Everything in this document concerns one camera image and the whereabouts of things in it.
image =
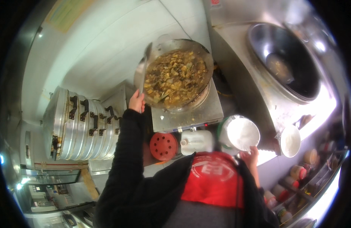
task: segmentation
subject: gas stove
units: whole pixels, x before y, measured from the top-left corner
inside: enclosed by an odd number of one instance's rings
[[[224,118],[213,79],[206,89],[187,107],[164,111],[151,108],[154,132],[182,132],[194,127],[218,123]]]

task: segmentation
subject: large wok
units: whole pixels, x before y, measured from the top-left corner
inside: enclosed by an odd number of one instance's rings
[[[147,61],[146,67],[148,67],[160,55],[176,49],[180,49],[184,51],[193,51],[194,53],[198,54],[205,62],[208,72],[204,76],[203,84],[198,88],[197,93],[200,94],[207,87],[213,73],[212,56],[210,52],[202,44],[189,39],[172,39],[172,40],[160,43],[155,48],[152,49],[150,53],[150,57]],[[134,85],[137,89],[139,89],[141,80],[144,80],[144,78],[142,77],[143,68],[144,68],[144,59],[142,59],[139,62],[134,75]],[[195,98],[186,100],[182,103],[179,103],[177,107],[173,107],[173,108],[181,108],[194,99]],[[164,103],[160,103],[160,102],[156,103],[152,100],[152,98],[150,98],[146,94],[145,94],[145,102],[152,107],[166,109],[166,107],[164,106]]]

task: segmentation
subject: white bowl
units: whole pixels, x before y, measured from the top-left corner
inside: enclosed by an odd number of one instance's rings
[[[294,157],[298,153],[301,147],[301,135],[296,126],[289,125],[284,128],[279,146],[282,153],[288,158]]]
[[[241,151],[250,151],[260,140],[258,127],[248,118],[235,115],[227,126],[227,136],[232,146]]]

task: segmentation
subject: stir-fried food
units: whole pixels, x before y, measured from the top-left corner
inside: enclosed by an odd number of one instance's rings
[[[193,51],[173,50],[148,66],[144,90],[155,103],[176,107],[198,95],[207,71],[202,58]]]

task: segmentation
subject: red cap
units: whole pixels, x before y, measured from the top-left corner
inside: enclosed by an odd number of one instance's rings
[[[298,188],[300,186],[298,181],[293,182],[292,184],[293,187]]]
[[[289,192],[287,190],[284,190],[281,194],[279,194],[278,201],[284,202],[288,199],[288,197],[289,197]]]
[[[307,171],[305,168],[302,168],[300,170],[300,173],[298,174],[298,177],[300,178],[300,180],[304,179],[306,177]]]

